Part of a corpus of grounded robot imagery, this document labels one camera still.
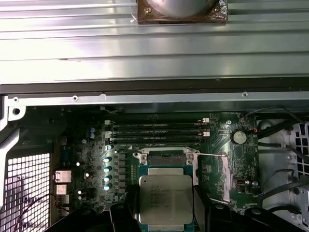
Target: cable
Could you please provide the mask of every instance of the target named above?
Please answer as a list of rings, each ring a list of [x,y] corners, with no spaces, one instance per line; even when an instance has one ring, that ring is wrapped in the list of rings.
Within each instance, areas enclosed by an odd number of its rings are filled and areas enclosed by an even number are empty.
[[[290,150],[290,151],[294,152],[299,158],[304,160],[304,162],[309,163],[309,157],[305,156],[303,153],[297,151],[296,149],[294,149],[293,147],[291,147],[289,145],[282,147],[282,144],[267,144],[267,143],[261,143],[261,142],[258,142],[258,145],[259,146],[265,146],[265,147],[283,148],[283,149],[286,149],[286,150]]]
[[[274,213],[276,211],[280,211],[280,210],[287,210],[292,214],[301,214],[301,211],[294,205],[291,204],[286,204],[286,205],[279,205],[273,208],[270,208],[268,211],[271,213]]]
[[[278,170],[274,170],[273,172],[271,172],[265,179],[263,185],[261,186],[261,191],[264,192],[266,183],[277,173],[289,173],[291,172],[292,174],[292,178],[294,177],[294,173],[295,171],[293,169],[278,169]]]
[[[302,120],[309,121],[309,116],[308,115],[302,116]],[[275,134],[275,133],[277,133],[277,132],[279,132],[279,131],[281,131],[285,128],[288,128],[288,127],[290,127],[290,126],[292,126],[296,123],[298,123],[298,121],[294,118],[287,119],[287,120],[280,122],[280,123],[278,123],[278,124],[276,124],[272,127],[268,127],[268,128],[266,128],[262,131],[259,131],[257,133],[257,138],[263,139],[265,137],[269,137],[269,136],[271,136],[271,135],[273,135],[273,134]]]
[[[281,192],[285,192],[287,190],[291,190],[297,187],[301,187],[304,185],[309,185],[309,179],[306,180],[298,180],[289,184],[285,184],[285,185],[281,185],[279,187],[276,187],[274,189],[272,189],[271,191],[268,191],[267,193],[265,193],[263,196],[259,197],[257,199],[257,207],[263,208],[263,200],[265,200],[268,197],[271,197],[273,195],[276,195],[278,193]]]
[[[265,130],[262,130],[262,131],[258,131],[257,128],[255,128],[249,122],[247,122],[248,126],[251,127],[252,130],[258,135],[258,139],[262,139],[264,137],[271,136],[272,134],[277,133],[277,132],[281,131],[282,129],[287,128],[287,127],[289,127],[291,125],[294,125],[297,122],[303,123],[303,124],[305,123],[305,121],[303,119],[301,119],[297,115],[293,114],[291,111],[289,111],[288,109],[286,109],[283,106],[270,106],[270,107],[265,107],[265,108],[257,109],[257,110],[254,110],[254,111],[251,111],[251,112],[247,113],[243,118],[247,118],[250,115],[256,114],[256,113],[261,112],[263,110],[276,109],[276,108],[283,109],[284,111],[286,111],[293,118],[285,120],[285,121],[283,121],[281,123],[278,123],[275,126],[272,126],[270,128],[266,128]]]
[[[282,120],[286,120],[286,119],[291,119],[291,116],[282,111],[281,112],[275,112],[275,113],[256,113],[256,120],[270,120],[270,119],[282,119]],[[308,112],[304,113],[304,112],[299,112],[297,113],[297,116],[302,119],[303,121],[305,117],[308,116]]]
[[[52,194],[52,193],[48,193],[48,194],[45,194],[45,195],[42,196],[42,197],[39,197],[38,199],[36,199],[34,202],[32,202],[31,204],[29,204],[29,205],[27,206],[27,208],[26,208],[26,209],[19,215],[19,217],[17,218],[17,221],[16,221],[16,224],[15,224],[15,226],[14,226],[13,232],[16,232],[16,231],[17,231],[17,227],[18,227],[18,224],[19,224],[20,221],[21,221],[22,216],[23,216],[35,203],[37,203],[38,201],[42,200],[44,197],[47,197],[47,196],[53,196],[53,197],[54,197],[54,199],[55,199],[54,204],[55,204],[55,207],[56,207],[56,208],[58,208],[58,209],[63,209],[63,210],[65,210],[65,211],[67,211],[68,213],[70,213],[69,210],[67,210],[67,209],[65,209],[65,208],[62,208],[62,207],[60,207],[60,206],[57,205],[57,197],[56,197],[56,195],[54,195],[54,194]]]
[[[282,110],[286,111],[290,116],[292,116],[295,120],[297,120],[299,123],[302,123],[302,124],[305,123],[305,122],[304,122],[302,119],[300,119],[297,115],[293,114],[291,111],[289,111],[288,109],[286,109],[285,107],[280,106],[280,105],[269,106],[269,107],[260,108],[260,109],[251,111],[251,112],[247,113],[247,114],[244,116],[244,118],[247,118],[247,117],[250,116],[250,115],[256,114],[256,113],[261,112],[261,111],[264,111],[264,110],[269,110],[269,109],[282,109]]]

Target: black cable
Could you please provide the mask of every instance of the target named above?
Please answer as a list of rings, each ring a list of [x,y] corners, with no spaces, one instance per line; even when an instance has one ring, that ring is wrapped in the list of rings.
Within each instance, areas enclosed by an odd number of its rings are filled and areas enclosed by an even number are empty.
[[[269,106],[269,107],[265,107],[265,108],[260,108],[260,109],[257,109],[257,110],[253,110],[253,111],[247,113],[247,114],[244,116],[244,118],[247,118],[247,117],[250,116],[250,115],[256,114],[256,113],[261,112],[261,111],[264,111],[264,110],[269,110],[269,109],[282,109],[282,110],[284,110],[285,112],[287,112],[291,117],[293,117],[296,121],[298,121],[299,123],[305,124],[305,122],[304,122],[302,119],[300,119],[297,115],[293,114],[291,111],[289,111],[288,109],[286,109],[285,107],[280,106],[280,105]]]
[[[256,120],[270,120],[270,119],[291,119],[291,116],[282,111],[282,112],[275,112],[275,113],[257,113]],[[304,118],[308,116],[308,112],[300,112],[296,114],[300,119],[304,121]]]
[[[291,205],[291,204],[275,206],[273,208],[270,208],[268,211],[271,213],[274,213],[280,210],[287,210],[292,214],[301,214],[301,211],[296,206]]]
[[[265,185],[266,183],[277,173],[289,173],[291,172],[291,176],[292,176],[292,179],[294,177],[294,169],[278,169],[278,170],[274,170],[273,172],[271,172],[265,179],[263,185],[261,186],[261,191],[264,192],[264,189],[265,189]]]
[[[268,191],[267,193],[265,193],[263,196],[259,197],[257,199],[257,207],[263,208],[263,200],[265,200],[268,197],[271,197],[273,195],[276,195],[278,193],[281,192],[285,192],[287,190],[291,190],[297,187],[301,187],[301,186],[305,186],[305,185],[309,185],[309,179],[306,180],[298,180],[289,184],[285,184],[285,185],[281,185],[279,187],[276,187],[274,189],[272,189],[271,191]]]
[[[309,121],[308,115],[303,116],[302,119],[304,121]],[[258,139],[263,139],[265,137],[269,137],[269,136],[271,136],[271,135],[273,135],[273,134],[275,134],[275,133],[277,133],[277,132],[279,132],[279,131],[281,131],[281,130],[283,130],[285,128],[288,128],[288,127],[290,127],[290,126],[292,126],[292,125],[294,125],[296,123],[298,123],[298,121],[296,119],[294,119],[294,118],[287,119],[287,120],[285,120],[283,122],[280,122],[280,123],[278,123],[278,124],[276,124],[276,125],[274,125],[272,127],[268,127],[268,128],[266,128],[266,129],[264,129],[262,131],[259,131],[256,134],[257,138]]]
[[[294,152],[299,158],[304,160],[304,162],[309,163],[309,157],[305,156],[303,153],[297,151],[296,149],[294,149],[291,146],[286,145],[285,147],[282,147],[281,144],[267,144],[267,143],[260,143],[260,142],[258,142],[258,145],[259,146],[265,146],[265,147],[283,148],[283,149],[286,149],[286,150],[290,150],[290,151]]]

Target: sheet metal panel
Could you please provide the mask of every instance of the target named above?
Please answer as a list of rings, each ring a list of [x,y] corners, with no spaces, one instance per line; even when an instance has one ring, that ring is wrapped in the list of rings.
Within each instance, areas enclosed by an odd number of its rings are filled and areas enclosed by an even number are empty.
[[[135,0],[0,0],[0,83],[308,75],[309,1],[228,7],[227,24],[139,26]]]

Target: mesh grill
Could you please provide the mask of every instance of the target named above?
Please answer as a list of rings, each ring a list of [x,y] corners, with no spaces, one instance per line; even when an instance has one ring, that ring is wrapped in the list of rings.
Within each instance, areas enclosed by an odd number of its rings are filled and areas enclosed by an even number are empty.
[[[49,193],[50,154],[9,159],[4,186],[0,232],[13,232],[28,205]],[[35,203],[22,216],[17,232],[42,232],[49,222],[49,196]]]
[[[292,137],[294,138],[291,142],[294,147],[304,155],[308,157],[309,155],[309,124],[305,125],[298,124],[294,126],[292,132]],[[297,157],[297,170],[298,177],[302,175],[309,175],[309,163],[303,161],[301,158]]]

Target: screw hole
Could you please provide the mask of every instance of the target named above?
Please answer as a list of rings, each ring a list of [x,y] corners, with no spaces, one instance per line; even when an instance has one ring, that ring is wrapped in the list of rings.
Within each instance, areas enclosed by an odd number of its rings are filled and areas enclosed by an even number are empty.
[[[18,108],[13,109],[14,115],[19,115],[19,113],[20,113],[20,109],[18,109]]]

